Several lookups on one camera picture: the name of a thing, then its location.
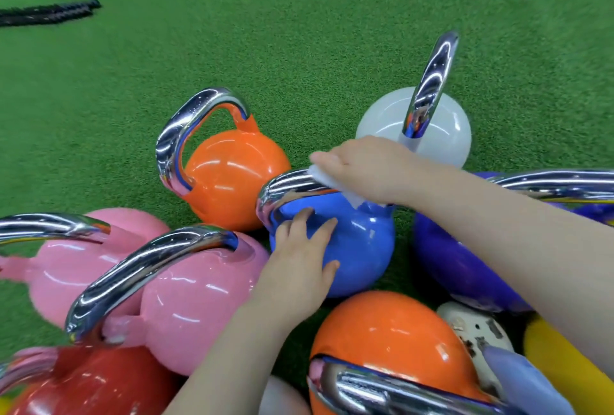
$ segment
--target green artificial turf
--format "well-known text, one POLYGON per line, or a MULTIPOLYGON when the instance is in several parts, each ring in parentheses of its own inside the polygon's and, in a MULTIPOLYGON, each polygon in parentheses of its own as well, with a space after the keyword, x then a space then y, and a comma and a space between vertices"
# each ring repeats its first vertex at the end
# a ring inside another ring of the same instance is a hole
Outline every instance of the green artificial turf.
MULTIPOLYGON (((353 137, 380 96, 415 85, 452 28, 461 43, 446 92, 472 124, 468 170, 612 165, 612 0, 100 1, 86 20, 0 29, 0 215, 127 206, 172 228, 194 223, 160 183, 153 150, 193 93, 235 89, 293 166, 305 166, 314 150, 353 137)), ((215 115, 192 148, 230 123, 215 115)), ((397 226, 377 287, 437 306, 445 295, 413 260, 408 211, 397 226)), ((276 365, 299 388, 332 305, 296 329, 276 365)), ((0 284, 0 313, 0 357, 62 341, 24 286, 0 284)), ((519 342, 522 323, 503 321, 519 342)))

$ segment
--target pink kettlebell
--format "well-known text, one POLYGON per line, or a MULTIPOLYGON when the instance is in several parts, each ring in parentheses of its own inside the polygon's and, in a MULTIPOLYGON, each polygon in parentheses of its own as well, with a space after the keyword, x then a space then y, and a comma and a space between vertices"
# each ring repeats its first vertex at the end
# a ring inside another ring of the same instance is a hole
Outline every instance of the pink kettlebell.
POLYGON ((85 289, 66 318, 66 332, 92 345, 145 345, 166 368, 189 375, 249 298, 268 257, 245 234, 206 225, 172 231, 85 289), (142 287, 140 315, 114 314, 101 330, 103 319, 142 287))
MULTIPOLYGON (((158 218, 129 208, 85 216, 31 213, 0 218, 0 246, 50 239, 32 258, 0 257, 0 279, 26 283, 38 313, 64 327, 68 310, 91 282, 168 230, 158 218)), ((137 294, 115 313, 137 314, 140 305, 137 294)))

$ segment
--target child's hand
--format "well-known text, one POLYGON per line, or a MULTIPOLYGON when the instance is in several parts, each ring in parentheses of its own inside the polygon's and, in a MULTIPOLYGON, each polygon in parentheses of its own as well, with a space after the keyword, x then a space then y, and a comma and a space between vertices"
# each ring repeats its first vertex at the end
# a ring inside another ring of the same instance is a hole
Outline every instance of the child's hand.
POLYGON ((352 192, 376 203, 407 203, 412 186, 425 184, 437 166, 403 145, 367 136, 347 140, 329 152, 315 152, 311 163, 352 192))
POLYGON ((279 226, 275 251, 252 291, 252 300, 267 303, 270 312, 292 328, 322 305, 339 268, 335 260, 322 269, 324 250, 337 220, 329 219, 308 239, 307 219, 312 213, 306 208, 279 226))

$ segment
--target yellow kettlebell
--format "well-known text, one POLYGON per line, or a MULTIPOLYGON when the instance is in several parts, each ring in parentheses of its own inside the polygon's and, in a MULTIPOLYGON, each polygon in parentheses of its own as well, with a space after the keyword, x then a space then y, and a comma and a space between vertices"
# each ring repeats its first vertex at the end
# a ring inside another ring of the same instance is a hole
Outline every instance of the yellow kettlebell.
POLYGON ((6 397, 0 397, 0 415, 5 415, 9 413, 9 409, 11 408, 12 404, 13 401, 11 401, 11 399, 6 397))
POLYGON ((614 414, 614 382, 541 317, 527 327, 524 355, 577 415, 614 414))

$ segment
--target black rope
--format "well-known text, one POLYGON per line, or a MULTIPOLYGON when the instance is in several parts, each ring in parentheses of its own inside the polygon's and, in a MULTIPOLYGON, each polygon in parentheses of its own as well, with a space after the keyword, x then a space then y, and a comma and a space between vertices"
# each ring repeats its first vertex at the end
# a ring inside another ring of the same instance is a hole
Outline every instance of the black rope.
POLYGON ((94 9, 101 7, 100 1, 88 0, 76 3, 2 9, 0 10, 0 27, 59 24, 91 16, 94 14, 94 9))

